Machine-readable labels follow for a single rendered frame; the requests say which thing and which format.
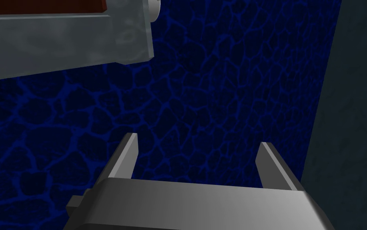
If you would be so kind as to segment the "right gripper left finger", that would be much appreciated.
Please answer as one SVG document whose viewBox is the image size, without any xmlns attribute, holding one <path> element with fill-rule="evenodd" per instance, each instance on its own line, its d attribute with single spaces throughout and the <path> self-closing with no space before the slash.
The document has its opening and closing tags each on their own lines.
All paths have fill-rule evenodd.
<svg viewBox="0 0 367 230">
<path fill-rule="evenodd" d="M 102 170 L 96 183 L 98 184 L 107 178 L 130 179 L 132 177 L 138 153 L 137 133 L 125 134 L 108 163 Z"/>
</svg>

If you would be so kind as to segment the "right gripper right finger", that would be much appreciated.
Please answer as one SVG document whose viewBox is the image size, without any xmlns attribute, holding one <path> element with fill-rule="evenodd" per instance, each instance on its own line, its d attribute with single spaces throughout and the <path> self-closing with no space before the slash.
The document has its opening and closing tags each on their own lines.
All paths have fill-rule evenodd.
<svg viewBox="0 0 367 230">
<path fill-rule="evenodd" d="M 304 191 L 303 186 L 272 143 L 260 143 L 255 164 L 263 188 Z"/>
</svg>

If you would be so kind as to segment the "white round knob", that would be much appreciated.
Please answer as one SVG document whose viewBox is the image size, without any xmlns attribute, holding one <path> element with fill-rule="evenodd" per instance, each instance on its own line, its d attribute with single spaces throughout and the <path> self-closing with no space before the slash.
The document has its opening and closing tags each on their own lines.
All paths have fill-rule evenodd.
<svg viewBox="0 0 367 230">
<path fill-rule="evenodd" d="M 160 14 L 161 0 L 148 0 L 150 21 L 154 22 Z"/>
</svg>

